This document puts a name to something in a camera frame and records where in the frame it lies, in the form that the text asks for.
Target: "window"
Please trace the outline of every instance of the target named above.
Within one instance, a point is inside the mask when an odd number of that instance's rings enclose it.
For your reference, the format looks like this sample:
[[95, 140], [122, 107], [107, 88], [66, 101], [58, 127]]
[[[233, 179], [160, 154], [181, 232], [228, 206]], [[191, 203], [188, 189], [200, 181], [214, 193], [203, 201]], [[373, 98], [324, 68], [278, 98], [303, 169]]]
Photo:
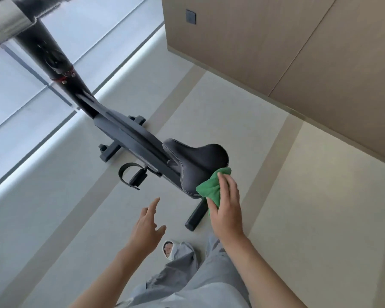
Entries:
[[[161, 0], [72, 0], [43, 23], [90, 90], [163, 24]], [[75, 112], [14, 40], [0, 47], [0, 182]]]

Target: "left hand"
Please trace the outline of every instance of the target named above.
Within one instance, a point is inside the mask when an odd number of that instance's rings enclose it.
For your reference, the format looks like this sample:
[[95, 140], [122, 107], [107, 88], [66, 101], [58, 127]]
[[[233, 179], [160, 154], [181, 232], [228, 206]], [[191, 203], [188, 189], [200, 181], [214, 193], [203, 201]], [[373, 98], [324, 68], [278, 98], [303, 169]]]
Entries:
[[149, 207], [141, 209], [140, 217], [135, 224], [128, 241], [131, 249], [135, 249], [140, 256], [147, 257], [151, 254], [164, 236], [167, 227], [161, 226], [156, 230], [157, 225], [154, 222], [155, 209], [160, 198], [155, 199]]

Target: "wooden wall panel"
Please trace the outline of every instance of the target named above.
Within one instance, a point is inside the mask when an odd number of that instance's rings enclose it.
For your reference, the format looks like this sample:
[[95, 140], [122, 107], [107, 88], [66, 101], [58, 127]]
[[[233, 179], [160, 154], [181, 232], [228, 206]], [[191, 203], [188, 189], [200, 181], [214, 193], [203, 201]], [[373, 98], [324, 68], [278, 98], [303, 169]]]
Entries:
[[[168, 45], [268, 95], [334, 0], [163, 0]], [[197, 24], [185, 21], [185, 10]]]
[[270, 96], [385, 157], [385, 0], [336, 0]]

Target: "forearm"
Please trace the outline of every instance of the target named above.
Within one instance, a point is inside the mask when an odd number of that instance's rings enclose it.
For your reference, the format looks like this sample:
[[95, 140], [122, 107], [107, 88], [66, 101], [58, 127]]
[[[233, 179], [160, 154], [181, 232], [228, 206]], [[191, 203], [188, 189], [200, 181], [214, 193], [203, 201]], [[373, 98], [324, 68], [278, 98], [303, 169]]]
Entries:
[[145, 257], [127, 246], [70, 306], [70, 308], [113, 308], [128, 280]]
[[243, 237], [224, 246], [255, 302], [264, 308], [305, 308], [302, 301]]

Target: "wall switch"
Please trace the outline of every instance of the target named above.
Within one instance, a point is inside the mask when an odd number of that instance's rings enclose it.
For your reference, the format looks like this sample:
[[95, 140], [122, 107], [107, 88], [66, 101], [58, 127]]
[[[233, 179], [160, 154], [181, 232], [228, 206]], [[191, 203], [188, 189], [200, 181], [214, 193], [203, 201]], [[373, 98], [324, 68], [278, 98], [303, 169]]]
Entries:
[[186, 10], [185, 11], [185, 18], [187, 19], [187, 22], [195, 25], [195, 13], [193, 11]]

